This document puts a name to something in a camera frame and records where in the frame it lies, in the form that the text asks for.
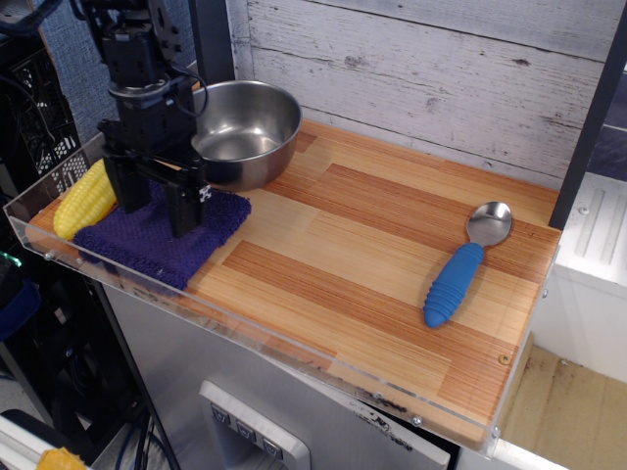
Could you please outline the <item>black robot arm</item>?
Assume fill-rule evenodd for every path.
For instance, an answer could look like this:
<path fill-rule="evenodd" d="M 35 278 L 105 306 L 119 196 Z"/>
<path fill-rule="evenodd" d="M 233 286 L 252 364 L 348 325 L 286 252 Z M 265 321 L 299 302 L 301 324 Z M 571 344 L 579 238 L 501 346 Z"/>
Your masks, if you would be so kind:
<path fill-rule="evenodd" d="M 73 1 L 71 8 L 88 25 L 117 104 L 117 119 L 98 128 L 118 202 L 136 212 L 150 202 L 150 184 L 161 184 L 179 238 L 203 223 L 211 195 L 207 164 L 192 145 L 200 78 L 175 61 L 179 30 L 161 1 Z"/>

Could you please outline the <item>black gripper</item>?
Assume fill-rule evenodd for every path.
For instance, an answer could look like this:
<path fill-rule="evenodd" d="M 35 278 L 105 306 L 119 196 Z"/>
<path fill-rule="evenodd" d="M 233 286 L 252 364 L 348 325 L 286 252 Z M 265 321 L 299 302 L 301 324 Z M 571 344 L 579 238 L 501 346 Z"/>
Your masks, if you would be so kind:
<path fill-rule="evenodd" d="M 144 85 L 111 82 L 116 120 L 103 120 L 107 175 L 126 213 L 139 211 L 153 199 L 151 182 L 164 187 L 171 233 L 180 238 L 205 222 L 209 184 L 206 164 L 191 144 L 197 133 L 192 80 L 157 80 Z"/>

